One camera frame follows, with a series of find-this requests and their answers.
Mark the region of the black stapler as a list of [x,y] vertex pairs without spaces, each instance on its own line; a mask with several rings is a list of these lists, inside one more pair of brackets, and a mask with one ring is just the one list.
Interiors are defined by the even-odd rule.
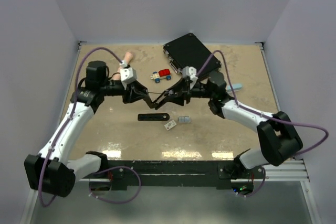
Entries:
[[138,114],[138,121],[154,122],[154,121],[168,121],[170,115],[167,113],[142,113]]

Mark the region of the staple tray with staples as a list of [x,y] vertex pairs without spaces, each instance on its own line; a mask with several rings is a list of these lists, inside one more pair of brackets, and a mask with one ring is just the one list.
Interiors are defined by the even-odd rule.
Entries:
[[178,117],[178,122],[179,123],[190,123],[191,118],[189,116],[179,116]]

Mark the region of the white staple box sleeve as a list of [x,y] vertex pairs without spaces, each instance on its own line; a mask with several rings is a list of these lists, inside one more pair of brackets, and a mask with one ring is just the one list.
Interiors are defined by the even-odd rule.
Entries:
[[170,130],[170,129],[174,128],[175,126],[176,126],[176,122],[174,120],[171,120],[164,125],[166,130]]

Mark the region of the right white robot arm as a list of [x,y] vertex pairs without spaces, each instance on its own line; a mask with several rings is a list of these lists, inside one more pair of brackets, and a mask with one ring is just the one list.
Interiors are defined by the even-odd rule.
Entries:
[[302,149],[302,140],[286,113],[272,114],[244,107],[227,93],[226,86],[221,72],[211,72],[206,83],[193,82],[191,77],[183,75],[154,100],[154,108],[157,110],[168,102],[183,106],[192,98],[208,98],[208,106],[214,115],[256,132],[260,147],[249,149],[235,158],[234,173],[239,178],[246,178],[256,166],[279,166]]

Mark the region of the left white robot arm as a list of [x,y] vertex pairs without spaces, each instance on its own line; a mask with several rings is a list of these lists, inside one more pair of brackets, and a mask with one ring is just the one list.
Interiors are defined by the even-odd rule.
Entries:
[[106,154],[88,151],[73,162],[69,155],[83,128],[92,119],[107,96],[121,96],[123,103],[152,101],[148,90],[137,81],[137,73],[130,65],[123,65],[121,79],[109,78],[109,68],[104,61],[91,61],[86,76],[76,81],[68,110],[47,144],[37,155],[28,155],[24,168],[31,189],[59,197],[67,197],[75,182],[93,174],[103,178],[108,174]]

